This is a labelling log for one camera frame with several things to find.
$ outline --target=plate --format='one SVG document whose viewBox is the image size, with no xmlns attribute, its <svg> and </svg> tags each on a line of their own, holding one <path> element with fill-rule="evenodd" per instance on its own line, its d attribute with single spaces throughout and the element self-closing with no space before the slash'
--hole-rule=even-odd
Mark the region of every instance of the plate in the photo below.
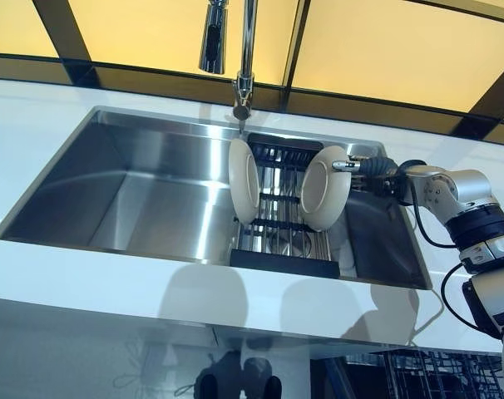
<svg viewBox="0 0 504 399">
<path fill-rule="evenodd" d="M 300 212 L 313 230 L 329 229 L 343 212 L 352 175 L 332 168 L 335 160 L 348 160 L 346 151 L 338 145 L 322 149 L 305 171 L 300 193 Z"/>
<path fill-rule="evenodd" d="M 250 224 L 259 210 L 258 168 L 250 147 L 241 139 L 230 143 L 228 171 L 237 219 L 242 224 Z"/>
</svg>

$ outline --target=faucet spout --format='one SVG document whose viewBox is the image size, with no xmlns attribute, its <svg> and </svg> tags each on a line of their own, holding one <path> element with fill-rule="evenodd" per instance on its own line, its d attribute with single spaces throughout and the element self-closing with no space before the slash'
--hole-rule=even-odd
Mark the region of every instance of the faucet spout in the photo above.
<svg viewBox="0 0 504 399">
<path fill-rule="evenodd" d="M 252 110 L 252 91 L 254 89 L 254 73 L 252 59 L 254 55 L 255 21 L 258 13 L 258 0 L 245 0 L 245 17 L 243 23 L 243 53 L 241 70 L 232 81 L 235 93 L 234 116 L 245 121 Z"/>
<path fill-rule="evenodd" d="M 209 0 L 199 62 L 199 68 L 203 71 L 225 73 L 227 5 L 228 0 Z M 241 69 L 237 72 L 237 78 L 232 81 L 235 94 L 234 116 L 239 121 L 246 121 L 252 110 L 252 91 L 254 89 L 252 56 L 254 55 L 257 13 L 258 0 L 245 0 Z"/>
</svg>

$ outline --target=dishwasher rack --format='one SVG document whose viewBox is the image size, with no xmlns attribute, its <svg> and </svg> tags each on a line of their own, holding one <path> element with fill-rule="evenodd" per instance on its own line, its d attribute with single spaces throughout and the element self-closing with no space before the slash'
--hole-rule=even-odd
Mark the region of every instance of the dishwasher rack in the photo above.
<svg viewBox="0 0 504 399">
<path fill-rule="evenodd" d="M 315 232 L 299 212 L 304 172 L 324 147 L 317 141 L 252 133 L 248 144 L 258 166 L 259 214 L 240 225 L 230 264 L 315 277 L 338 278 L 327 232 Z"/>
<path fill-rule="evenodd" d="M 391 398 L 504 397 L 502 359 L 499 356 L 399 349 L 346 356 L 340 367 L 349 371 L 351 365 L 383 369 Z"/>
</svg>

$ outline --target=pull-down faucet head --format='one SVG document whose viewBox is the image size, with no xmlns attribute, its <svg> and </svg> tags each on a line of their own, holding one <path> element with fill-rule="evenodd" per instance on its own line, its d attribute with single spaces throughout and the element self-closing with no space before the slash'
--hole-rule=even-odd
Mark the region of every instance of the pull-down faucet head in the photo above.
<svg viewBox="0 0 504 399">
<path fill-rule="evenodd" d="M 202 71 L 225 73 L 227 3 L 227 0 L 210 0 L 208 4 L 199 62 Z"/>
</svg>

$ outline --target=sink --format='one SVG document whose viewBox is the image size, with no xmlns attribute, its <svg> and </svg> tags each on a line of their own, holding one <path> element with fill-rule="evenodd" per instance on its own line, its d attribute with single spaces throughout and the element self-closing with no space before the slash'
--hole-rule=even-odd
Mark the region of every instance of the sink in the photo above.
<svg viewBox="0 0 504 399">
<path fill-rule="evenodd" d="M 383 146 L 375 141 L 333 140 L 331 136 L 264 128 L 247 131 L 245 138 L 252 134 L 341 145 L 356 156 L 385 155 Z M 96 107 L 2 221 L 0 239 L 262 268 L 261 261 L 258 266 L 230 262 L 245 231 L 235 219 L 228 182 L 230 141 L 239 136 L 237 126 Z M 251 235 L 261 240 L 261 234 L 257 236 Z M 331 277 L 306 268 L 304 253 L 318 253 L 320 247 L 325 262 L 341 264 L 343 251 L 339 255 L 338 247 L 343 247 L 343 240 L 339 236 L 349 241 L 349 248 L 344 247 L 351 252 L 355 267 L 342 273 L 343 267 L 335 266 L 341 272 L 334 278 L 430 289 L 405 209 L 391 199 L 356 191 L 336 224 L 323 234 L 327 245 L 301 249 L 300 259 L 287 253 L 276 255 L 298 260 L 304 268 L 291 271 L 273 262 L 268 269 Z M 305 246 L 317 241 L 302 235 L 300 242 Z M 273 248 L 272 236 L 269 243 Z"/>
</svg>

